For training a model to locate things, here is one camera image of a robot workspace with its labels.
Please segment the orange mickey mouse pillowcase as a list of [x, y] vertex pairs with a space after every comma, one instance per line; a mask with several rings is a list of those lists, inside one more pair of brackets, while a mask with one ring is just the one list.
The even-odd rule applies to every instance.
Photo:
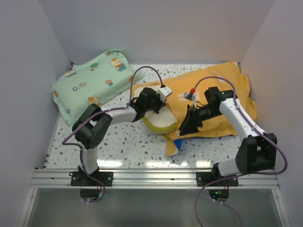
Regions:
[[[167, 140], [166, 155], [176, 155], [183, 139], [193, 137], [217, 138], [237, 135], [230, 121], [219, 111], [222, 101], [234, 96], [248, 115], [257, 120], [257, 108], [250, 98], [248, 76], [241, 73], [238, 64], [222, 63], [205, 69], [197, 69], [182, 75], [164, 79], [164, 85], [172, 89], [166, 105], [159, 113], [149, 111], [143, 117], [145, 126], [154, 133], [163, 134]], [[196, 107], [191, 108], [189, 125], [196, 124], [194, 132], [180, 135], [181, 125], [187, 118], [187, 109], [192, 101], [184, 98], [184, 93], [192, 94]]]

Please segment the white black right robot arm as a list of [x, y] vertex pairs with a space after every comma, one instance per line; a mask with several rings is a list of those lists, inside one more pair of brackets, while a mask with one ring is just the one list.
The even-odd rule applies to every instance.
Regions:
[[225, 116], [236, 130], [241, 145], [233, 159], [213, 165], [204, 180], [223, 185], [229, 176], [251, 174], [274, 168], [277, 138], [266, 133], [246, 113], [232, 90], [220, 91], [210, 87], [205, 91], [207, 104], [202, 107], [188, 106], [187, 114], [179, 128], [181, 136], [194, 134], [203, 122], [220, 115]]

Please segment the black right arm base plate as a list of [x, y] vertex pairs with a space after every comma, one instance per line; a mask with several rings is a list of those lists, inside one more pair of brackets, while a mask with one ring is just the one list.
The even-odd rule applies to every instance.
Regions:
[[[215, 176], [211, 172], [196, 172], [196, 183], [197, 183], [198, 187], [203, 187], [206, 184], [219, 180], [219, 179], [223, 179], [223, 177], [221, 177], [220, 175]], [[237, 186], [239, 186], [239, 182], [238, 182], [238, 178], [232, 178], [232, 179], [228, 179], [228, 180], [224, 180], [224, 181], [221, 180], [220, 182], [216, 182], [216, 183], [212, 184], [211, 186], [237, 187]]]

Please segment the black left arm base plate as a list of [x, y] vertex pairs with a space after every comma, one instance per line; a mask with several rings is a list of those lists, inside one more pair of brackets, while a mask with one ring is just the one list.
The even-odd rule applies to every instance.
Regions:
[[[71, 177], [71, 186], [100, 186], [100, 183], [89, 178], [85, 173], [80, 173], [78, 171], [69, 172]], [[102, 182], [106, 187], [112, 186], [113, 172], [95, 172], [91, 175], [94, 179]]]

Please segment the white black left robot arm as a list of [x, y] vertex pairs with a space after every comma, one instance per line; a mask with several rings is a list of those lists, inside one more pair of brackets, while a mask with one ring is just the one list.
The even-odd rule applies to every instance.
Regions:
[[145, 87], [127, 107], [102, 110], [96, 104], [91, 104], [85, 110], [72, 128], [75, 139], [83, 145], [80, 149], [79, 172], [85, 184], [92, 186], [98, 181], [98, 145], [108, 128], [118, 123], [136, 122], [149, 111], [158, 114], [171, 94], [172, 90], [169, 87], [161, 87], [156, 91]]

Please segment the cream quilted pillow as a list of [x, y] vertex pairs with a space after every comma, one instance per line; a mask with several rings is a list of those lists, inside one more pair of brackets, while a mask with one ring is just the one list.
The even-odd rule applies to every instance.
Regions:
[[137, 109], [139, 116], [145, 126], [154, 133], [165, 134], [174, 131], [177, 128], [177, 118], [171, 111], [169, 104], [165, 102], [165, 106], [160, 109], [159, 113], [154, 111], [148, 111], [146, 113], [139, 113], [139, 95], [141, 93], [145, 94], [155, 94], [156, 91], [162, 87], [161, 85], [151, 85], [151, 86], [136, 86], [133, 90], [133, 103], [131, 106]]

